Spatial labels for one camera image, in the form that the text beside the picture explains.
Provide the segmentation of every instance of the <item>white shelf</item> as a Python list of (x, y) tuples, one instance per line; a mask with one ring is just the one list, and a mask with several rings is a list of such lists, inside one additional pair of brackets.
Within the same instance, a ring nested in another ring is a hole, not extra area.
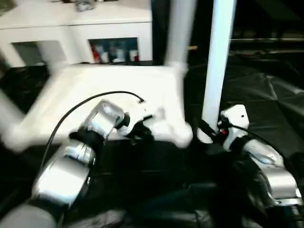
[(152, 22), (150, 0), (97, 3), (95, 9), (77, 12), (69, 25)]
[(29, 0), (1, 16), (0, 29), (137, 22), (152, 22), (150, 0), (102, 2), (85, 12), (73, 3)]
[(74, 16), (72, 4), (28, 0), (0, 17), (0, 29), (63, 26)]

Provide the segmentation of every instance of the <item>white table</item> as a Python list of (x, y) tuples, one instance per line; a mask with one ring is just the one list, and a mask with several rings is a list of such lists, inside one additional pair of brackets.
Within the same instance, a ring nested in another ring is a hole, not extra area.
[[(184, 121), (183, 89), (179, 75), (183, 72), (164, 66), (66, 67), (48, 80), (24, 119), (16, 118), (18, 122), (9, 126), (2, 140), (13, 151), (22, 151), (33, 144), (45, 144), (60, 118), (74, 105), (92, 95), (124, 90), (136, 93), (150, 109), (156, 110), (155, 116), (145, 122), (156, 140), (171, 141), (185, 147), (192, 139), (192, 131)], [(122, 107), (125, 112), (138, 103), (138, 98), (126, 94), (96, 98), (76, 109), (62, 123), (54, 141), (66, 139), (69, 132), (78, 128), (103, 98)], [(122, 138), (115, 130), (109, 136), (110, 140)]]

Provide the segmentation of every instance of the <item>white furniture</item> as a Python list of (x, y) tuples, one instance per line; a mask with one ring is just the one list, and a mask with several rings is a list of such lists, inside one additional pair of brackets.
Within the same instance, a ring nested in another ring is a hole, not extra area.
[[(63, 69), (49, 79), (29, 113), (20, 118), (19, 113), (6, 105), (14, 113), (18, 122), (10, 125), (2, 136), (6, 146), (14, 151), (22, 151), (33, 144), (45, 144), (59, 119), (73, 106), (90, 96), (117, 90), (133, 92), (142, 97), (155, 116), (145, 125), (156, 140), (170, 141), (185, 147), (192, 139), (191, 127), (184, 122), (183, 107), (176, 78), (179, 72), (172, 67), (162, 66), (100, 66), (74, 65)], [(73, 129), (77, 129), (101, 99), (108, 99), (124, 109), (134, 108), (138, 98), (126, 94), (114, 94), (96, 98), (76, 109), (61, 125), (55, 142), (62, 142)], [(123, 139), (115, 130), (110, 140)]]
[(11, 67), (25, 65), (13, 43), (38, 41), (43, 58), (57, 67), (79, 62), (66, 26), (74, 15), (65, 4), (29, 0), (0, 17), (0, 51)]
[[(57, 121), (70, 107), (90, 95), (126, 90), (138, 94), (158, 110), (156, 116), (145, 123), (157, 140), (171, 141), (179, 147), (187, 146), (192, 139), (192, 130), (184, 120), (183, 77), (187, 70), (184, 61), (192, 21), (180, 17), (193, 15), (195, 3), (195, 0), (175, 0), (172, 4), (175, 13), (171, 17), (173, 22), (169, 37), (176, 40), (168, 42), (166, 66), (69, 66), (51, 77), (25, 117), (20, 117), (18, 111), (10, 107), (10, 103), (3, 97), (0, 104), (5, 104), (5, 110), (0, 108), (0, 114), (3, 119), (11, 116), (9, 121), (0, 122), (3, 142), (13, 151), (22, 151), (31, 144), (45, 144)], [(106, 98), (125, 111), (137, 101), (136, 98), (123, 94), (109, 95)], [(72, 113), (59, 128), (56, 140), (64, 140), (71, 129), (78, 127), (98, 100), (100, 99), (95, 99)], [(114, 131), (110, 139), (117, 138)]]
[(96, 4), (68, 22), (83, 62), (94, 63), (91, 39), (137, 38), (139, 60), (152, 60), (150, 0), (119, 0)]
[(137, 38), (139, 60), (152, 60), (150, 0), (119, 0), (77, 12), (73, 3), (28, 0), (0, 17), (0, 51), (12, 67), (25, 66), (13, 43), (38, 41), (52, 68), (94, 63), (90, 39)]

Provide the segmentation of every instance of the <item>white cabinet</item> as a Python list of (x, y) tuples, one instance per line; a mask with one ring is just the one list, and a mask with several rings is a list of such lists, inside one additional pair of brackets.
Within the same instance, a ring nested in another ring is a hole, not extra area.
[(78, 13), (69, 27), (82, 61), (113, 61), (121, 59), (119, 56), (152, 60), (150, 4), (150, 0), (103, 2), (93, 10)]
[(79, 62), (67, 21), (74, 10), (65, 4), (29, 0), (0, 17), (0, 51), (11, 67), (51, 67)]
[(0, 52), (11, 67), (152, 60), (150, 0), (102, 2), (85, 12), (28, 0), (0, 17)]
[[(111, 42), (115, 40), (117, 45), (120, 45), (121, 42), (126, 43), (126, 49), (123, 48), (125, 56), (131, 56), (132, 50), (136, 51), (137, 48), (139, 60), (152, 60), (151, 23), (80, 25), (70, 26), (70, 29), (73, 33), (76, 46), (83, 62), (96, 62), (96, 59), (94, 59), (94, 54), (92, 53), (92, 46), (97, 49), (101, 59), (103, 58), (102, 53), (101, 51), (98, 51), (98, 48), (100, 47), (102, 47), (104, 49), (103, 52), (106, 53), (106, 57), (104, 57), (104, 59), (110, 59), (109, 52), (111, 51), (109, 49), (111, 49)], [(136, 44), (133, 44), (132, 39), (125, 38), (134, 38)]]

